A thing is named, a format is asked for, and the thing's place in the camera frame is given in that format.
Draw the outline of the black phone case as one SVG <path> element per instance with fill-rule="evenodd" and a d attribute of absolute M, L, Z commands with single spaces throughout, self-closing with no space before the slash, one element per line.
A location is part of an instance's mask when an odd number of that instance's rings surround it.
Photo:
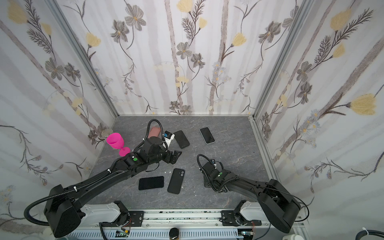
<path fill-rule="evenodd" d="M 168 186 L 168 193 L 178 195 L 181 191 L 183 180 L 185 176 L 185 170 L 183 169 L 174 169 L 169 186 Z"/>
<path fill-rule="evenodd" d="M 175 140 L 181 149 L 184 149 L 190 145 L 189 140 L 182 130 L 174 132 Z"/>

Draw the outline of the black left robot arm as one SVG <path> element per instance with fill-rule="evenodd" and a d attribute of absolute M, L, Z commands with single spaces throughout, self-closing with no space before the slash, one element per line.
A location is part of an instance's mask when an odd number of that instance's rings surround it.
<path fill-rule="evenodd" d="M 115 160 L 101 173 L 66 188 L 62 185 L 52 188 L 47 197 L 25 208 L 25 219 L 35 225 L 49 226 L 56 238 L 64 237 L 84 222 L 87 216 L 84 206 L 97 195 L 146 171 L 152 164 L 161 161 L 175 164 L 182 152 L 169 150 L 164 136 L 150 137 L 149 133 L 146 131 L 132 152 Z"/>

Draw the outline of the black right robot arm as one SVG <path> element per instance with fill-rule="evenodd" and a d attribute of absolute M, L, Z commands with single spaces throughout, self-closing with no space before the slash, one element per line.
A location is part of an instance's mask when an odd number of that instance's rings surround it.
<path fill-rule="evenodd" d="M 222 164 L 219 170 L 214 161 L 203 154 L 197 155 L 197 163 L 204 180 L 213 191 L 236 192 L 255 200 L 277 230 L 289 233 L 301 210 L 301 204 L 280 182 L 274 179 L 259 182 L 243 178 L 224 169 Z"/>

